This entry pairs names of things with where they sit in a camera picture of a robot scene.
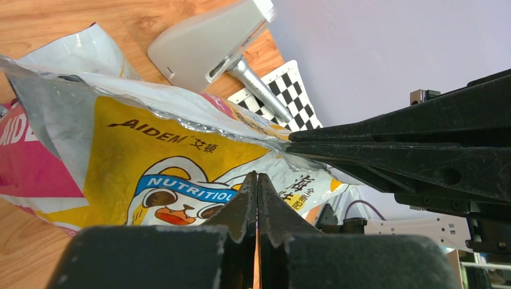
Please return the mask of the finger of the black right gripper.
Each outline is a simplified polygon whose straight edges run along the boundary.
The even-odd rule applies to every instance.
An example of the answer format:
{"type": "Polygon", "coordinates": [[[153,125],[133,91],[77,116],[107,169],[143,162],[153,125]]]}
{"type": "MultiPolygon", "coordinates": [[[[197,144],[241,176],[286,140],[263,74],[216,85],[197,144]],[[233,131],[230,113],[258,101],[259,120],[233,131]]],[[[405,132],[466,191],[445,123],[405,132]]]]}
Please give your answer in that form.
{"type": "Polygon", "coordinates": [[[510,144],[510,70],[471,81],[464,88],[357,123],[290,135],[292,142],[375,141],[510,144]]]}
{"type": "Polygon", "coordinates": [[[385,193],[510,203],[509,148],[313,141],[286,150],[385,193]]]}

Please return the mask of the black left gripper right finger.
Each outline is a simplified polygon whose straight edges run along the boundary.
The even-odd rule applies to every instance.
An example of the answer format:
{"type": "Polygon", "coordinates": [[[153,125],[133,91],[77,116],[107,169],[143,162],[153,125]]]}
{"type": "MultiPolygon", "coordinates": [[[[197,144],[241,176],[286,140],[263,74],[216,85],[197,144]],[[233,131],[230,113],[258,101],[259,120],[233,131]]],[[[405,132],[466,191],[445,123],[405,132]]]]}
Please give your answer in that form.
{"type": "Polygon", "coordinates": [[[258,175],[262,288],[457,288],[450,262],[418,235],[326,234],[258,175]]]}

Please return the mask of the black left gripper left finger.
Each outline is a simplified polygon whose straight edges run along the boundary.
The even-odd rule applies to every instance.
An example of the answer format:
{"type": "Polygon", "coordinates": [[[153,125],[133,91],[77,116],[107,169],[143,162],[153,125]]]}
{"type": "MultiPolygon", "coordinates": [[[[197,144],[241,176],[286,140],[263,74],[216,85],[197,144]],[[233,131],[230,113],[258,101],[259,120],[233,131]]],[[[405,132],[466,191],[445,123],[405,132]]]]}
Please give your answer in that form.
{"type": "Polygon", "coordinates": [[[93,226],[64,250],[48,288],[251,288],[257,174],[199,226],[93,226]]]}

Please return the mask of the pet food bag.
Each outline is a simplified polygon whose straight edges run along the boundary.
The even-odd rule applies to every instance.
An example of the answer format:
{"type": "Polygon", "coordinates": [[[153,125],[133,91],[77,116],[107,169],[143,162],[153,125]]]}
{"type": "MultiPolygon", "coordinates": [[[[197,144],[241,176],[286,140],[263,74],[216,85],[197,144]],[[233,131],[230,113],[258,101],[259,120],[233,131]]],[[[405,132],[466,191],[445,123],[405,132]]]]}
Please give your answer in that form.
{"type": "Polygon", "coordinates": [[[1,117],[1,198],[71,236],[95,225],[197,226],[249,172],[303,214],[357,191],[286,154],[290,129],[207,93],[144,82],[99,26],[18,61],[1,117]]]}

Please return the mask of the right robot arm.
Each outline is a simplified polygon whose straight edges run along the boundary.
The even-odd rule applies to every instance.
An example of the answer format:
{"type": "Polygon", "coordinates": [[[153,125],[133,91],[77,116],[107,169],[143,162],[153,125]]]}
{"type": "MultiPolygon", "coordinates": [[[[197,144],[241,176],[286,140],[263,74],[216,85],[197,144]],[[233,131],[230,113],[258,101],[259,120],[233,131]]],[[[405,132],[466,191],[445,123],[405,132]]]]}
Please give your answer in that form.
{"type": "Polygon", "coordinates": [[[422,235],[510,260],[510,70],[357,123],[294,132],[290,154],[320,161],[427,219],[346,220],[344,231],[422,235]]]}

